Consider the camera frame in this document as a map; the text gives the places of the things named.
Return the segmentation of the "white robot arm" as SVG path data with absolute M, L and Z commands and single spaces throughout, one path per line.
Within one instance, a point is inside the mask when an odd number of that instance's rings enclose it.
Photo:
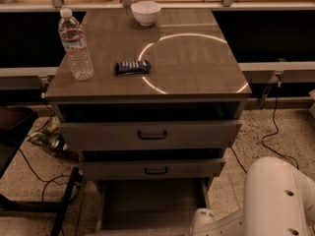
M 248 169 L 243 208 L 215 220 L 196 210 L 187 236 L 308 236 L 315 224 L 315 181 L 289 163 L 257 159 Z

